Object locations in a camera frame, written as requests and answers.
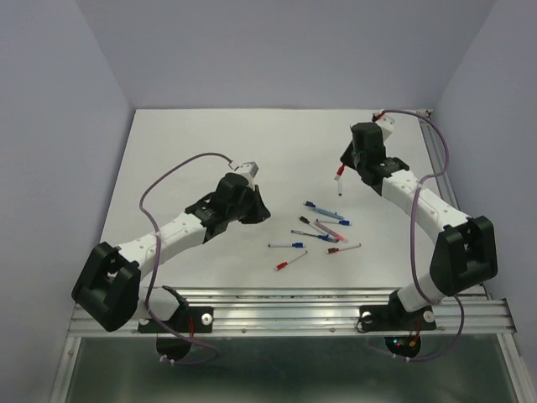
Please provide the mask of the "white pen dark red cap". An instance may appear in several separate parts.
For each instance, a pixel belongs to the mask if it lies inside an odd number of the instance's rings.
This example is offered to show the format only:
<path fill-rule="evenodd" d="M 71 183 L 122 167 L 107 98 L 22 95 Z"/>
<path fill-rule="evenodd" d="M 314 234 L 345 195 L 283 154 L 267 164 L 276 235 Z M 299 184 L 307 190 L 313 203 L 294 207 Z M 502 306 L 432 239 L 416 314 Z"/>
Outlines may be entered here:
<path fill-rule="evenodd" d="M 326 253 L 327 254 L 336 254 L 336 253 L 340 253 L 340 252 L 344 252 L 344 251 L 348 251 L 348 250 L 359 249 L 361 247 L 362 247 L 362 245 L 360 243 L 353 244 L 353 245 L 339 245 L 339 246 L 336 246 L 336 247 L 328 248 L 326 250 Z"/>

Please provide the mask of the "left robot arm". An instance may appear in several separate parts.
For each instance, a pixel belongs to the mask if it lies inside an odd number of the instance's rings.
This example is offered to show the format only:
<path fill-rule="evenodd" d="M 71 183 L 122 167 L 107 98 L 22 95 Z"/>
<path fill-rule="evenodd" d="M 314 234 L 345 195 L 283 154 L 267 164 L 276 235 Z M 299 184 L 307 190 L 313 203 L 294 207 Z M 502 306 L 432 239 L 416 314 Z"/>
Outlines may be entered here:
<path fill-rule="evenodd" d="M 257 224 L 270 218 L 255 176 L 253 163 L 240 165 L 226 173 L 213 192 L 159 230 L 118 246 L 99 243 L 74 285 L 73 300 L 108 332 L 142 317 L 147 292 L 140 284 L 153 271 L 155 261 L 163 264 L 209 242 L 231 222 Z"/>

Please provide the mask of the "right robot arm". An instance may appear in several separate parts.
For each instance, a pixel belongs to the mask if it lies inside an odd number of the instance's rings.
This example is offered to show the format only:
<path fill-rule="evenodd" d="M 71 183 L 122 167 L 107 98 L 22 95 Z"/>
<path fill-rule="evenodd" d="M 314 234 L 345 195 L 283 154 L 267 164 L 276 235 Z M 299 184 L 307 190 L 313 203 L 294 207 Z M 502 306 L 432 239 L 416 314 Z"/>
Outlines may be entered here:
<path fill-rule="evenodd" d="M 416 311 L 430 303 L 496 277 L 496 241 L 489 219 L 455 209 L 420 183 L 401 159 L 388 157 L 384 146 L 390 134 L 387 126 L 356 123 L 351 133 L 352 142 L 341 162 L 405 212 L 435 243 L 428 273 L 413 275 L 412 283 L 397 290 L 387 305 L 391 325 L 406 327 L 416 318 Z"/>

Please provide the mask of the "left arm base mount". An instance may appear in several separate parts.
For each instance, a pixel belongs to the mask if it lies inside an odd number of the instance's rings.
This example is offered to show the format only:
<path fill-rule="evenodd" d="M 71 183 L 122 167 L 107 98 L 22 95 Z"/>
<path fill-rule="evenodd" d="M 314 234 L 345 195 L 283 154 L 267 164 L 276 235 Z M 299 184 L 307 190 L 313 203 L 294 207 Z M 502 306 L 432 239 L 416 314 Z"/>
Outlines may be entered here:
<path fill-rule="evenodd" d="M 142 333 L 155 334 L 159 360 L 172 366 L 208 364 L 220 357 L 219 349 L 198 337 L 210 334 L 214 308 L 193 306 L 179 292 L 162 286 L 148 288 L 135 315 Z"/>

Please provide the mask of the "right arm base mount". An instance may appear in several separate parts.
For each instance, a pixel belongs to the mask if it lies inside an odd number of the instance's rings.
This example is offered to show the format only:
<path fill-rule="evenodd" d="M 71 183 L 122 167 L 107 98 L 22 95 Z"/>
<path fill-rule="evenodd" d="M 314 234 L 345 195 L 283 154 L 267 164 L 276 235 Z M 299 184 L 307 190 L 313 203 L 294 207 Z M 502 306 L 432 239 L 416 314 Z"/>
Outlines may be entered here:
<path fill-rule="evenodd" d="M 383 333 L 388 353 L 411 361 L 420 353 L 421 333 L 436 330 L 436 322 L 431 304 L 407 311 L 396 290 L 385 303 L 360 306 L 355 328 L 361 334 Z"/>

